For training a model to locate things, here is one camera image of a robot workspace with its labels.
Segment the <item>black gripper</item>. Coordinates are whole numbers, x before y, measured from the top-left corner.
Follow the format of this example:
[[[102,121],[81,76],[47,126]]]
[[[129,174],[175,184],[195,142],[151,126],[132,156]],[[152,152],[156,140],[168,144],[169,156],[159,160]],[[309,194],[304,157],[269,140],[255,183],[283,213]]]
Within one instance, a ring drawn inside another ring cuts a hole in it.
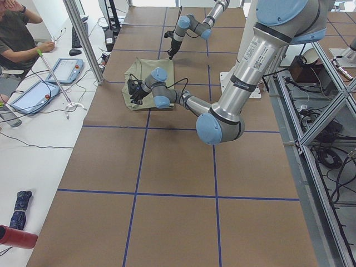
[[[143,104],[143,99],[149,94],[149,92],[146,92],[142,89],[142,86],[140,86],[140,89],[136,91],[133,95],[131,95],[131,103],[137,104],[137,105],[142,105]]]
[[[178,36],[178,39],[171,37],[171,47],[167,51],[169,60],[172,60],[172,56],[176,55],[182,44],[182,37]]]

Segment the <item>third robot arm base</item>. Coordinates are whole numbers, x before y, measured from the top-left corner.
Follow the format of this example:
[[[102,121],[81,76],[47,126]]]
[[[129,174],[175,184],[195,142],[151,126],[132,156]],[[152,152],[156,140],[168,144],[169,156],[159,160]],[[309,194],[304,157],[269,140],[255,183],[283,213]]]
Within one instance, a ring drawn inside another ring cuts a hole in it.
[[[335,67],[355,68],[355,39],[347,48],[330,48],[331,59]]]

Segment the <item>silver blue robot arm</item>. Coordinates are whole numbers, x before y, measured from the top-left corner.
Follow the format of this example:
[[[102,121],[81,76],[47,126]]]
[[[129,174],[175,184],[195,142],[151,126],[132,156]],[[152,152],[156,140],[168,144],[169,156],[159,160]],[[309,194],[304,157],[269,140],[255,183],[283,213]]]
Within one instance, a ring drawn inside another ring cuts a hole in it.
[[[187,90],[166,85],[167,72],[156,68],[143,80],[128,80],[131,102],[142,104],[152,95],[157,108],[177,103],[197,116],[196,131],[206,144],[238,139],[244,132],[241,110],[270,67],[277,52],[288,45],[321,40],[333,1],[252,1],[242,43],[220,99],[207,103]]]
[[[215,6],[201,23],[195,19],[193,14],[181,16],[179,13],[174,30],[167,31],[164,34],[165,38],[171,38],[171,47],[167,51],[170,60],[173,59],[174,55],[178,53],[188,30],[191,30],[198,37],[201,37],[204,40],[208,40],[210,38],[211,29],[217,19],[223,14],[224,11],[227,10],[230,4],[229,0],[220,0],[215,2]]]

